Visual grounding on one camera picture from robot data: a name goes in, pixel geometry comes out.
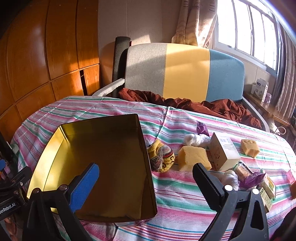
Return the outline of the small tan sponge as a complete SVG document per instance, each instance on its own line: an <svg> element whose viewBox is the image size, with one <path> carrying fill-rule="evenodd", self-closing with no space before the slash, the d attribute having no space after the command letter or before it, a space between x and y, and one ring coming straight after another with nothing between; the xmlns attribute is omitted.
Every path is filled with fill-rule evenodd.
<svg viewBox="0 0 296 241"><path fill-rule="evenodd" d="M256 156L260 153L259 146L254 140L242 139L241 148L245 155L250 156L252 158L256 158Z"/></svg>

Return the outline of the purple snack packet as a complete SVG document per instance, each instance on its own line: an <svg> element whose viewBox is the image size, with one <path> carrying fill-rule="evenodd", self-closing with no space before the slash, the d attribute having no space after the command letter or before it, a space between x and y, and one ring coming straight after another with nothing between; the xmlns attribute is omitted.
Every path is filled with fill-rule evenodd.
<svg viewBox="0 0 296 241"><path fill-rule="evenodd" d="M254 172L240 181L239 187L242 189L249 189L259 185L265 177L265 173Z"/></svg>
<svg viewBox="0 0 296 241"><path fill-rule="evenodd" d="M206 135L209 137L207 127L204 123L197 121L196 131L198 135Z"/></svg>

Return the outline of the green rice cracker packet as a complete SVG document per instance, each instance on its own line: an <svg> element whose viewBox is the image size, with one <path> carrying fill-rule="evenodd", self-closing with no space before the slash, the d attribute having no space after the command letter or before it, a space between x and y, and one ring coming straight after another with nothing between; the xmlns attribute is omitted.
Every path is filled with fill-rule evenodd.
<svg viewBox="0 0 296 241"><path fill-rule="evenodd" d="M267 173L264 173L264 178L260 185L264 188L270 199L274 200L276 198L276 185Z"/></svg>

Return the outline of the wooden side table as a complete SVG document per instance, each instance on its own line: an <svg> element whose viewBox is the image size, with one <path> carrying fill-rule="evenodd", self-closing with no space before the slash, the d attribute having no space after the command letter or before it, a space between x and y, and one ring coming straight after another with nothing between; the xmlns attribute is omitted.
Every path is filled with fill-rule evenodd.
<svg viewBox="0 0 296 241"><path fill-rule="evenodd" d="M272 104L261 102L246 91L243 92L243 96L256 108L263 113L264 118L272 118L274 121L281 123L284 126L290 126L290 121L285 118Z"/></svg>

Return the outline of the window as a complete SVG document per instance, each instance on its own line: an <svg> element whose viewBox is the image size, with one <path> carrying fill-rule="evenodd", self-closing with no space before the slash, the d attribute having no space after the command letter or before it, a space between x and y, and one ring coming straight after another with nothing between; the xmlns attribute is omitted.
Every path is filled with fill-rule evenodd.
<svg viewBox="0 0 296 241"><path fill-rule="evenodd" d="M218 1L213 48L276 76L281 43L274 14L261 1Z"/></svg>

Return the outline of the right side curtain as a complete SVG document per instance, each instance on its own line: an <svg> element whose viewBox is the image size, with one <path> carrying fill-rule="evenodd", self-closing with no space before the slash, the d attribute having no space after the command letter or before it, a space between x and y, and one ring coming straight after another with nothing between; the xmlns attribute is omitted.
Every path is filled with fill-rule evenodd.
<svg viewBox="0 0 296 241"><path fill-rule="evenodd" d="M283 30L282 39L285 49L285 71L276 109L289 120L295 109L295 45L285 30Z"/></svg>

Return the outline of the green white small box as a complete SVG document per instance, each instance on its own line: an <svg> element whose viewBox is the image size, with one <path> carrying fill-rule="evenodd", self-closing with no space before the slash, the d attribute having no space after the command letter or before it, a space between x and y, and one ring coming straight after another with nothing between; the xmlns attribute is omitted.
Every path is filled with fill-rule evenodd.
<svg viewBox="0 0 296 241"><path fill-rule="evenodd" d="M259 193L260 193L260 196L262 198L262 202L263 202L263 205L264 205L264 208L265 208L265 212L268 213L270 212L272 206L273 206L273 203L271 201L271 199L269 198L268 194L266 193L266 191L264 190L263 187L260 187L259 188Z"/></svg>

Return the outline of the white plastic bag ball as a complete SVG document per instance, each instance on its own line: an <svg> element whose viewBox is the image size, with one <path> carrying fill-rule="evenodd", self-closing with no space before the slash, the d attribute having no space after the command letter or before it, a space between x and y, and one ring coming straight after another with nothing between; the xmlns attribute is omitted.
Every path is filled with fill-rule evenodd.
<svg viewBox="0 0 296 241"><path fill-rule="evenodd" d="M206 148L210 144L211 138L205 134L190 133L184 136L184 144L186 146Z"/></svg>

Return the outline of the yellow patterned sock ball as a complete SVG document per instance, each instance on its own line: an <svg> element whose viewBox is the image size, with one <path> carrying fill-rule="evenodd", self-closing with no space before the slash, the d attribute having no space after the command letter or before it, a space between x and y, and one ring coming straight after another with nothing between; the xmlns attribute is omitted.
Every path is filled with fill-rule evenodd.
<svg viewBox="0 0 296 241"><path fill-rule="evenodd" d="M159 173L168 171L175 162L173 150L156 139L147 149L151 170Z"/></svg>

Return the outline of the beige cardboard box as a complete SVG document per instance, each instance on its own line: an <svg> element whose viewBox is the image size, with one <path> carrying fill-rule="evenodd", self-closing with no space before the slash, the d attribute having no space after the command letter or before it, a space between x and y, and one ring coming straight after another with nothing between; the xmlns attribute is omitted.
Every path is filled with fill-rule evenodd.
<svg viewBox="0 0 296 241"><path fill-rule="evenodd" d="M217 171L232 169L240 161L240 154L226 133L213 133L209 151Z"/></svg>

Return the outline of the white product box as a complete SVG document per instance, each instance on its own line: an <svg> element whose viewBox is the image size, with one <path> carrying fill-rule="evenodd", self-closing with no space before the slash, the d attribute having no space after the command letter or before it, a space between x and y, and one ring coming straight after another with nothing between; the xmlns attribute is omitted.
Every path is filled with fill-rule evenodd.
<svg viewBox="0 0 296 241"><path fill-rule="evenodd" d="M252 85L251 95L260 100L261 102L265 101L266 94L268 90L268 82L259 78L256 83Z"/></svg>

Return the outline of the large yellow sponge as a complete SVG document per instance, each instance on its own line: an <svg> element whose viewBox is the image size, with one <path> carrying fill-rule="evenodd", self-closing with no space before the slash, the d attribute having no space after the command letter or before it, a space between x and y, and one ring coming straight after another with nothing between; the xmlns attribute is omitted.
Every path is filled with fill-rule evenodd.
<svg viewBox="0 0 296 241"><path fill-rule="evenodd" d="M201 163L206 170L212 169L212 165L204 148L183 146L178 152L179 170L182 172L192 172L193 166L196 163Z"/></svg>

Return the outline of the brown snack bar packet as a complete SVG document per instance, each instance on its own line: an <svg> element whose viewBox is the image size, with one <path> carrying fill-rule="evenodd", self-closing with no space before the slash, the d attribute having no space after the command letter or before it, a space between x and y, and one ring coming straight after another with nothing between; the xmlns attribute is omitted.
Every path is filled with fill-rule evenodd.
<svg viewBox="0 0 296 241"><path fill-rule="evenodd" d="M239 182L243 182L246 177L250 176L253 172L243 163L239 161L232 170L236 173Z"/></svg>

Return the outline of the orange sponge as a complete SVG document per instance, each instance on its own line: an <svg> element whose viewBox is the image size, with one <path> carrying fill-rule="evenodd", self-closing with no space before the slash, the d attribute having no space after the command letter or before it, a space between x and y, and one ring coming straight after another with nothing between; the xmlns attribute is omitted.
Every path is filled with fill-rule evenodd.
<svg viewBox="0 0 296 241"><path fill-rule="evenodd" d="M296 181L294 181L291 185L290 185L290 194L291 194L291 199L296 199Z"/></svg>

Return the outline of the wooden wardrobe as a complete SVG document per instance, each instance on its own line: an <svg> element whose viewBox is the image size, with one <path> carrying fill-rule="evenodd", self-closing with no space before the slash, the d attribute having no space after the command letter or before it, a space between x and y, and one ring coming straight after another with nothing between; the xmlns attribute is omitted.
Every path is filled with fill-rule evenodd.
<svg viewBox="0 0 296 241"><path fill-rule="evenodd" d="M99 90L98 1L1 1L1 134Z"/></svg>

